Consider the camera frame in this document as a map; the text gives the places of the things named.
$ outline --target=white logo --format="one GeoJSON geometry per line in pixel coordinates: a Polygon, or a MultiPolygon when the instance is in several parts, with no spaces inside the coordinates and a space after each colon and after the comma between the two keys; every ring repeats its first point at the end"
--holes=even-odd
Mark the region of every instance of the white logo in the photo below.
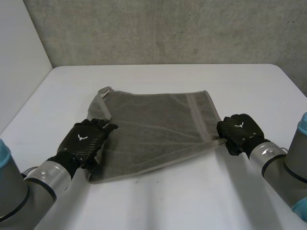
{"type": "Polygon", "coordinates": [[[242,124],[240,124],[239,126],[236,126],[236,125],[235,125],[235,127],[243,128],[243,125],[244,125],[244,122],[242,122],[242,124]]]}
{"type": "Polygon", "coordinates": [[[87,139],[88,137],[82,138],[82,137],[80,137],[80,135],[78,134],[78,138],[79,138],[79,140],[84,140],[84,139],[87,139]]]}

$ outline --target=black glove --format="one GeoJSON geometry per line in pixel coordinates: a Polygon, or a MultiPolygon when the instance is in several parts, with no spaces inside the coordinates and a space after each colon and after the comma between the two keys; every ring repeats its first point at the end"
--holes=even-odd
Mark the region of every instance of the black glove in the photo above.
{"type": "Polygon", "coordinates": [[[73,126],[58,148],[59,153],[69,153],[77,160],[79,167],[91,170],[97,166],[94,159],[104,141],[117,125],[109,120],[84,120],[73,126]]]}
{"type": "Polygon", "coordinates": [[[268,141],[264,139],[264,134],[260,127],[247,114],[225,117],[223,121],[217,123],[216,129],[220,138],[227,140],[226,148],[230,155],[233,156],[237,156],[242,152],[249,152],[250,154],[249,148],[253,148],[258,142],[260,144],[268,141]]]}

